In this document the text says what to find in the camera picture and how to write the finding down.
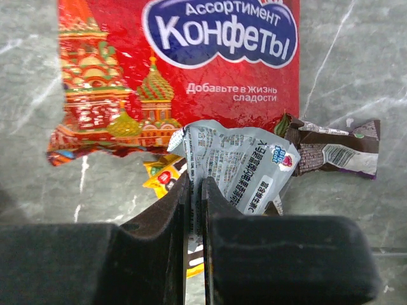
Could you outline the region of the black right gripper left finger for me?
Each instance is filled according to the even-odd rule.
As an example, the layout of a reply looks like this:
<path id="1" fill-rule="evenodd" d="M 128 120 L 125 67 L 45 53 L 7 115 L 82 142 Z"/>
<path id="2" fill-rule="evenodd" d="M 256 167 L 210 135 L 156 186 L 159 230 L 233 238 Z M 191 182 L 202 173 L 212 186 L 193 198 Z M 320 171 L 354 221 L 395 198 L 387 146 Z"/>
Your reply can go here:
<path id="1" fill-rule="evenodd" d="M 184 304 L 190 180 L 116 225 L 1 226 L 2 304 Z"/>

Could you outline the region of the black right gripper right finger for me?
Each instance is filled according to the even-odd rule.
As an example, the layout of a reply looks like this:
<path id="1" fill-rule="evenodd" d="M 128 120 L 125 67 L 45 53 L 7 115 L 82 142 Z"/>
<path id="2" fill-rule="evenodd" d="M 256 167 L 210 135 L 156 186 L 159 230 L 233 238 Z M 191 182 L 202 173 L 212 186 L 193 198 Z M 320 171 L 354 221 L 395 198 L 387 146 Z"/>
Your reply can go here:
<path id="1" fill-rule="evenodd" d="M 382 281 L 361 228 L 342 216 L 247 216 L 202 181 L 207 304 L 366 304 Z"/>

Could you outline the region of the red candy bag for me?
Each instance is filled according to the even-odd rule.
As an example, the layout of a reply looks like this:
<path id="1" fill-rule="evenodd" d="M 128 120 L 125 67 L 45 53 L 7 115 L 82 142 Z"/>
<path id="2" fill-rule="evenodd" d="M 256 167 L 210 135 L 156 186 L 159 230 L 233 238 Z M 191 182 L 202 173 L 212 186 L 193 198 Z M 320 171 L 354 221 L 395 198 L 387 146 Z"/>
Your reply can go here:
<path id="1" fill-rule="evenodd" d="M 59 1 L 53 166 L 166 152 L 201 119 L 281 135 L 300 111 L 299 1 Z"/>

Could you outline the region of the purple brown M&M's packet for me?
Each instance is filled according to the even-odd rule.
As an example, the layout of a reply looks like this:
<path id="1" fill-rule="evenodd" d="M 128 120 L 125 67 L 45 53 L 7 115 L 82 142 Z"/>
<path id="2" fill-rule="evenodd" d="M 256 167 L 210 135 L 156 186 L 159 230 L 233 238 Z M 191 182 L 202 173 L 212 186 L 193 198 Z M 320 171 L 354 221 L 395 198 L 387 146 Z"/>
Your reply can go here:
<path id="1" fill-rule="evenodd" d="M 290 141 L 300 154 L 293 176 L 306 173 L 347 172 L 376 179 L 381 122 L 365 122 L 351 131 L 321 127 L 284 114 L 274 134 Z"/>

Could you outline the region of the yellow M&M's packet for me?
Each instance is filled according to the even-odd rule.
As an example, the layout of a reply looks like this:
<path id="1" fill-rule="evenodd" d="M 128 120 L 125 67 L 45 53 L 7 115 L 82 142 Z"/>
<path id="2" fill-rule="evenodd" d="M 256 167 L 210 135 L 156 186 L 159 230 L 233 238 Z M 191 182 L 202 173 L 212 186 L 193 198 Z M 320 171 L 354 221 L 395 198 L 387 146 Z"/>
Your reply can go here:
<path id="1" fill-rule="evenodd" d="M 157 198 L 164 197 L 187 170 L 186 159 L 175 154 L 161 156 L 158 161 L 143 163 L 149 179 L 143 187 L 153 189 Z"/>
<path id="2" fill-rule="evenodd" d="M 204 272 L 204 246 L 200 244 L 194 251 L 188 250 L 186 277 L 192 278 Z"/>

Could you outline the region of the white grey snack wrapper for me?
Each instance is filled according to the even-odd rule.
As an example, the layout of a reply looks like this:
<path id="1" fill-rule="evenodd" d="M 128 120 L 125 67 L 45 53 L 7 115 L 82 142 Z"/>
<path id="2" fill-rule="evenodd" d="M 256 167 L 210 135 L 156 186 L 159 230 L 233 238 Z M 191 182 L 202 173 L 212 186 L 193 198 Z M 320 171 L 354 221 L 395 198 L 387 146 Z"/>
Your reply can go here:
<path id="1" fill-rule="evenodd" d="M 191 213 L 188 249 L 202 244 L 200 189 L 212 177 L 228 203 L 244 215 L 261 215 L 293 174 L 300 154 L 290 141 L 261 128 L 225 128 L 214 120 L 174 132 L 168 152 L 187 161 Z"/>

